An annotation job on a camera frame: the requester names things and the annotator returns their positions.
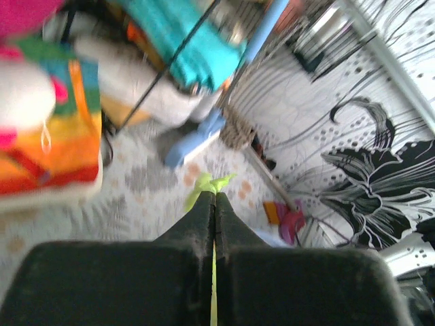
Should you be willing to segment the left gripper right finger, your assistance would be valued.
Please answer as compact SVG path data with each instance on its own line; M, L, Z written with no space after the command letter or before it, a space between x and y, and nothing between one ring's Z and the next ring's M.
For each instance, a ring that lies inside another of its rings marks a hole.
M411 325L385 262L360 249L270 247L215 198L219 325Z

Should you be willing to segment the green plastic trash bag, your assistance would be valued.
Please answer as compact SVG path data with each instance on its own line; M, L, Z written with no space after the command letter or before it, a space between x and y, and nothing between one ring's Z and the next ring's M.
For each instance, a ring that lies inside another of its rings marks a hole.
M221 192L224 187L226 187L230 180L235 177L234 173L226 175L221 178L214 179L210 173L201 173L197 178L193 190L190 192L186 198L184 208L185 212L189 212L198 197L202 192L211 192L216 195ZM213 263L212 263L212 286L211 286L211 318L210 326L218 325L218 300L217 300L217 272L216 272L216 250L215 241L213 241Z

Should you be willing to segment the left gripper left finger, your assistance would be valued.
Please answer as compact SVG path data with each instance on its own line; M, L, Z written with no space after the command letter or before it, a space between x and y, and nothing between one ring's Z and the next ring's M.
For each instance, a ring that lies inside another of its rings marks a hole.
M2 325L208 325L215 196L151 242L33 247L1 306Z

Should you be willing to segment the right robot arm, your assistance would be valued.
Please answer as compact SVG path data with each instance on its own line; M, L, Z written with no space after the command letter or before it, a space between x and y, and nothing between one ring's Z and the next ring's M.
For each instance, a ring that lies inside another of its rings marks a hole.
M394 277L434 267L434 245L414 232L400 242L379 251Z

